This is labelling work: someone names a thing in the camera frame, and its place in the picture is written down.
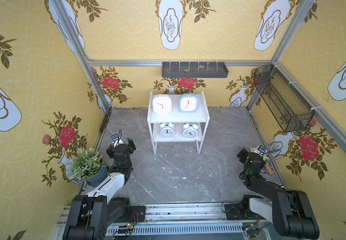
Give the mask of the white square alarm clock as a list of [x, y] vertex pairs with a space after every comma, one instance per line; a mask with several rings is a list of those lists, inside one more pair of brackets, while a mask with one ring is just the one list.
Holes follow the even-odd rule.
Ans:
[[172, 99], [170, 95], [161, 94], [153, 97], [153, 111], [158, 114], [169, 114], [172, 111]]

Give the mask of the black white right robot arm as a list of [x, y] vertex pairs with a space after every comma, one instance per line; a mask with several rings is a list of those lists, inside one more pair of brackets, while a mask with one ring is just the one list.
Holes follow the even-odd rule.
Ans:
[[262, 156], [243, 148], [237, 155], [244, 164], [244, 185], [272, 202], [272, 223], [280, 236], [317, 240], [320, 229], [308, 196], [303, 191], [286, 189], [261, 176], [266, 162]]

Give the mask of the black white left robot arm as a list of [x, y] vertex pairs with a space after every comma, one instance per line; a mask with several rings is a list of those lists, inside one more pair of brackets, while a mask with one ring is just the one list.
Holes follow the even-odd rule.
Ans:
[[74, 197], [62, 236], [64, 240], [103, 240], [112, 223], [130, 216], [129, 199], [114, 197], [133, 170], [130, 155], [136, 147], [132, 139], [127, 141], [127, 144], [119, 142], [107, 148], [109, 157], [114, 159], [107, 178], [88, 194]]

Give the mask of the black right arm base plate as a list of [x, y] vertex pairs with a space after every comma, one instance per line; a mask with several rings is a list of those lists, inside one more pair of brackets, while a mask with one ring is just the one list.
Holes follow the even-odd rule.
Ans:
[[225, 202], [222, 203], [222, 210], [228, 221], [249, 220], [257, 222], [266, 220], [262, 216], [253, 213], [249, 207], [243, 204]]

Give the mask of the blue square alarm clock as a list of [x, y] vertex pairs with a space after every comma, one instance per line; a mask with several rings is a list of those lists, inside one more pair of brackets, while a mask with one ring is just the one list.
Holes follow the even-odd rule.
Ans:
[[183, 94], [180, 97], [179, 109], [181, 113], [195, 113], [198, 110], [199, 99], [195, 94]]

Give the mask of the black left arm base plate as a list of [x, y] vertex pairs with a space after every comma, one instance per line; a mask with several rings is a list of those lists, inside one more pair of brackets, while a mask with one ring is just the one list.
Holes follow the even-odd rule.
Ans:
[[146, 206], [130, 206], [130, 212], [128, 217], [125, 218], [127, 222], [130, 223], [143, 223], [146, 216]]

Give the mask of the white twin-bell alarm clock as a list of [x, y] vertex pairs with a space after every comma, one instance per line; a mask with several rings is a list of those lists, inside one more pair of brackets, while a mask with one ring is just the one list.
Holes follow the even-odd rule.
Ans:
[[160, 135], [162, 138], [172, 138], [175, 134], [174, 123], [161, 123], [160, 124]]

